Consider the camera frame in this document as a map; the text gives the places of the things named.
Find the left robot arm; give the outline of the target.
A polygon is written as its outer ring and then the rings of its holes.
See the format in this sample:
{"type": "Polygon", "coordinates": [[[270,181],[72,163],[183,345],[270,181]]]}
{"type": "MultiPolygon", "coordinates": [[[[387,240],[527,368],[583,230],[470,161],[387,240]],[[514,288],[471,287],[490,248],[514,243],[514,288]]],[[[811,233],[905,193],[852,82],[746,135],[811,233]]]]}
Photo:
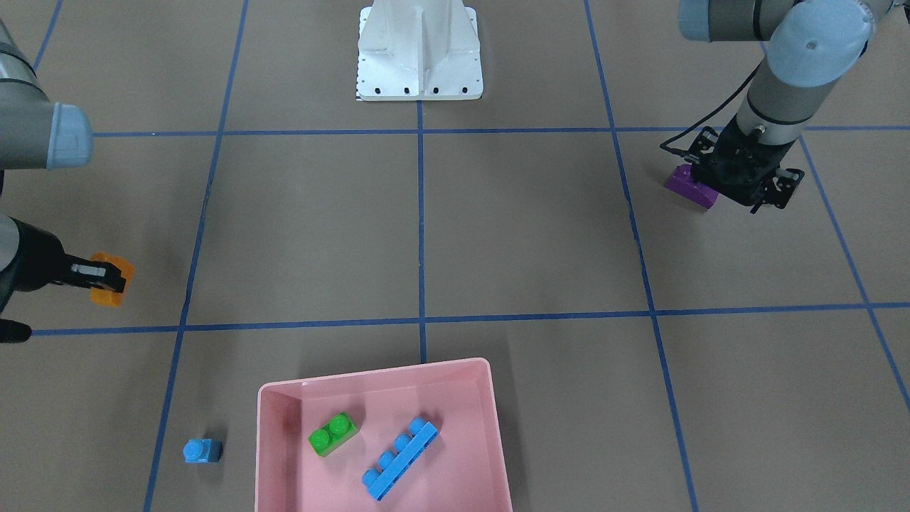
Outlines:
{"type": "Polygon", "coordinates": [[[782,160],[825,98],[862,55],[879,23],[906,1],[682,1],[678,25],[692,41],[756,41],[763,61],[737,88],[744,100],[724,129],[696,121],[689,149],[665,187],[711,208],[719,196],[750,208],[785,208],[805,178],[782,160]]]}

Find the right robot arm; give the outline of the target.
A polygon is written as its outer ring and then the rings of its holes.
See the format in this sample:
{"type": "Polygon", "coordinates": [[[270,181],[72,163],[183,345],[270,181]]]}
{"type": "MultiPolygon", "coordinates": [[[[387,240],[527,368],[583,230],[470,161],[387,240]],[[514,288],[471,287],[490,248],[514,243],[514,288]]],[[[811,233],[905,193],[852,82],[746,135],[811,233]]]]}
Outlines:
{"type": "MultiPolygon", "coordinates": [[[[54,102],[39,85],[32,62],[6,26],[1,28],[2,171],[70,169],[93,156],[94,137],[80,107],[54,102]]],[[[95,304],[118,306],[134,276],[126,260],[100,252],[90,259],[65,252],[54,234],[2,216],[2,305],[14,292],[49,283],[89,289],[95,304]]]]}

